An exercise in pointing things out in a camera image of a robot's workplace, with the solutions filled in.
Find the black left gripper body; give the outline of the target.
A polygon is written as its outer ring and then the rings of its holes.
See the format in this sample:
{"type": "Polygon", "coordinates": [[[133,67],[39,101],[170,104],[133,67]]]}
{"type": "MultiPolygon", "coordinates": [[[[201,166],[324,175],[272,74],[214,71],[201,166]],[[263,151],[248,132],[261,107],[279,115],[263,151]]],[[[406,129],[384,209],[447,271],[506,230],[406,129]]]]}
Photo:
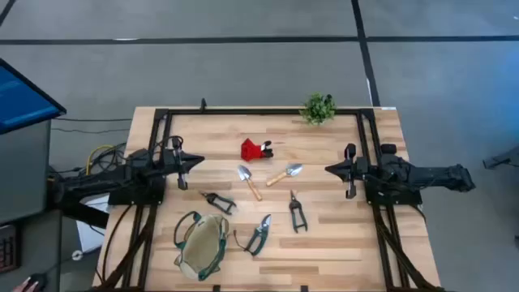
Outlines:
{"type": "Polygon", "coordinates": [[[182,149],[183,138],[170,136],[162,141],[161,155],[167,174],[178,175],[178,188],[188,189],[186,175],[189,172],[187,157],[182,149]]]}

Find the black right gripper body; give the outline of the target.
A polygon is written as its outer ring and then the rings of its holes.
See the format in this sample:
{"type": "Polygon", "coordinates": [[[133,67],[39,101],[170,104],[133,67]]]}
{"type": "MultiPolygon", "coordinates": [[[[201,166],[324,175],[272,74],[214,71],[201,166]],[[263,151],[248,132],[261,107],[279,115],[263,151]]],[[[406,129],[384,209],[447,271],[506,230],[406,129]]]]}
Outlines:
{"type": "Polygon", "coordinates": [[[354,161],[356,156],[356,146],[354,144],[347,144],[345,148],[345,162],[347,167],[346,182],[347,190],[345,197],[352,200],[357,195],[357,189],[354,185],[354,180],[363,180],[365,174],[368,172],[368,162],[365,157],[360,157],[359,161],[354,161]]]}

